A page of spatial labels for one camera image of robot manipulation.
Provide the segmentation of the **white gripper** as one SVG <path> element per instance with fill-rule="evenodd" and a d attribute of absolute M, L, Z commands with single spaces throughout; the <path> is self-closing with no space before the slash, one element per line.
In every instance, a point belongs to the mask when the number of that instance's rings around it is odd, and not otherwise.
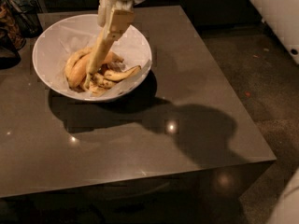
<path fill-rule="evenodd" d="M 135 4 L 143 3 L 145 0 L 117 0 L 133 1 Z M 112 7 L 116 0 L 99 0 L 97 22 L 100 27 L 105 28 L 105 38 L 119 40 L 134 20 L 133 11 L 116 9 Z"/>

